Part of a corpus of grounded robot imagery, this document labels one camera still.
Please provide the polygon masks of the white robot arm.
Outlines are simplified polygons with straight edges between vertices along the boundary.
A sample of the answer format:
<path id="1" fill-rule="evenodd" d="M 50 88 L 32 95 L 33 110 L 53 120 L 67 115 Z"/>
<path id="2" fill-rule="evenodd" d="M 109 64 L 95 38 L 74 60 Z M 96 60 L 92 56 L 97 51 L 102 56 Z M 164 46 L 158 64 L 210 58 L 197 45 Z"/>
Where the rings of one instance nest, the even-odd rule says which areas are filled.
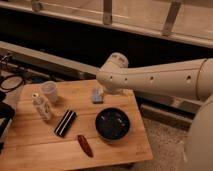
<path id="1" fill-rule="evenodd" d="M 213 171 L 213 58 L 129 68 L 128 59 L 112 53 L 97 71 L 105 92 L 120 89 L 202 102 L 183 146 L 178 171 Z"/>

